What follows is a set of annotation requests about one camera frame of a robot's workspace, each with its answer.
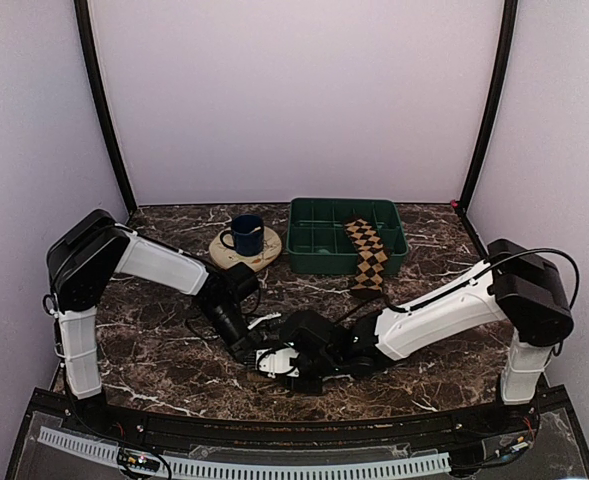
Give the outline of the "left black frame post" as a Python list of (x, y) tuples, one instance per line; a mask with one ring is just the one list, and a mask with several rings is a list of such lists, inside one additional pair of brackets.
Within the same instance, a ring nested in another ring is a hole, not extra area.
[(129, 215), (136, 212), (138, 205), (129, 180), (125, 162), (113, 124), (110, 107), (101, 75), (98, 51), (90, 18), (90, 4), (87, 0), (74, 0), (74, 10), (80, 39), (86, 75), (98, 118), (104, 145), (116, 179), (118, 190)]

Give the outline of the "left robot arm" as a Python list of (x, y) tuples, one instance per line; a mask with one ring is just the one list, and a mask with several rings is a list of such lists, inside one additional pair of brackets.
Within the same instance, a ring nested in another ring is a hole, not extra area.
[(114, 412), (93, 398), (102, 393), (96, 316), (105, 290), (118, 276), (141, 279), (193, 298), (201, 314), (242, 361), (261, 334), (250, 327), (242, 302), (259, 288), (244, 263), (223, 270), (181, 249), (150, 239), (96, 209), (46, 254), (49, 291), (43, 306), (54, 319), (56, 353), (64, 362), (75, 417), (94, 436), (115, 427)]

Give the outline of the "dark blue enamel mug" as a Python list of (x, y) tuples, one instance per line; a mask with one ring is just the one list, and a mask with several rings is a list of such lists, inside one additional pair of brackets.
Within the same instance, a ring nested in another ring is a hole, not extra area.
[(254, 214), (235, 217), (228, 230), (219, 235), (221, 244), (244, 257), (259, 255), (263, 251), (264, 221)]

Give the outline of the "right black frame post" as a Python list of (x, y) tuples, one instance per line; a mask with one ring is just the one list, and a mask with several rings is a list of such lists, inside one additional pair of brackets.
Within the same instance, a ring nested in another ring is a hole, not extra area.
[(468, 172), (457, 203), (458, 213), (461, 217), (467, 215), (467, 211), (471, 205), (490, 144), (508, 69), (518, 13), (518, 3), (518, 0), (505, 0), (503, 3), (497, 49), (485, 107)]

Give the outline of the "green divided plastic tray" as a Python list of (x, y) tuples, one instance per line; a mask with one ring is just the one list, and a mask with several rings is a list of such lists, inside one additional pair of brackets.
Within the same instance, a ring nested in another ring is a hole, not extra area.
[(409, 246), (397, 206), (384, 199), (293, 199), (286, 241), (291, 270), (308, 275), (355, 274), (358, 254), (345, 223), (357, 218), (375, 228), (389, 255), (384, 273), (396, 275)]

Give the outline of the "black front rail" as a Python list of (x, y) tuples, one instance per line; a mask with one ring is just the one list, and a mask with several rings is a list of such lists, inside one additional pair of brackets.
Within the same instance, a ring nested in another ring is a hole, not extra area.
[(407, 444), (458, 448), (494, 436), (538, 430), (534, 405), (484, 404), (442, 413), (337, 422), (259, 422), (199, 419), (109, 406), (108, 426), (120, 424), (125, 441), (160, 451), (188, 452), (198, 446), (247, 449), (320, 450)]

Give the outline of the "black frame post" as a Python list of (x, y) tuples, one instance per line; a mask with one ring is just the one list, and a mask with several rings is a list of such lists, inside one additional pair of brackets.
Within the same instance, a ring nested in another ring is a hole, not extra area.
[(471, 205), (490, 144), (508, 69), (518, 13), (518, 3), (518, 0), (505, 0), (503, 3), (497, 49), (485, 107), (468, 172), (457, 203), (458, 213), (461, 217), (467, 215), (467, 211)]
[(90, 4), (87, 0), (74, 0), (74, 10), (80, 39), (86, 75), (98, 118), (104, 145), (116, 179), (118, 190), (129, 215), (136, 212), (138, 205), (129, 180), (125, 162), (113, 124), (110, 107), (101, 75), (98, 51), (90, 18)]

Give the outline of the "cream round coaster plate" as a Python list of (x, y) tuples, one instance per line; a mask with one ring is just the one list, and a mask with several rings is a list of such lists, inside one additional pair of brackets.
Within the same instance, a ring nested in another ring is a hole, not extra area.
[(279, 235), (269, 227), (257, 227), (241, 234), (232, 229), (221, 231), (209, 245), (211, 260), (223, 269), (244, 263), (254, 272), (273, 263), (282, 252)]

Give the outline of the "brown argyle sock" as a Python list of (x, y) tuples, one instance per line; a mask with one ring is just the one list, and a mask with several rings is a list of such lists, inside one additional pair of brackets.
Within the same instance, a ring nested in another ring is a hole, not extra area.
[(356, 276), (350, 294), (360, 300), (382, 296), (389, 252), (377, 229), (368, 220), (353, 216), (344, 223), (344, 231), (357, 253)]

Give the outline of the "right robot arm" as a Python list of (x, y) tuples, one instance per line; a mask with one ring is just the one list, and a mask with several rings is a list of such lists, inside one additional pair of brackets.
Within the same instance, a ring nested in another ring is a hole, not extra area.
[(488, 246), (488, 258), (454, 281), (413, 301), (374, 311), (350, 328), (313, 310), (297, 311), (284, 323), (282, 348), (259, 355), (256, 365), (290, 388), (321, 391), (324, 379), (364, 377), (413, 353), (472, 328), (507, 320), (513, 328), (500, 399), (484, 413), (495, 434), (508, 432), (535, 396), (555, 346), (574, 328), (576, 300), (565, 291), (550, 248), (525, 249), (507, 239)]

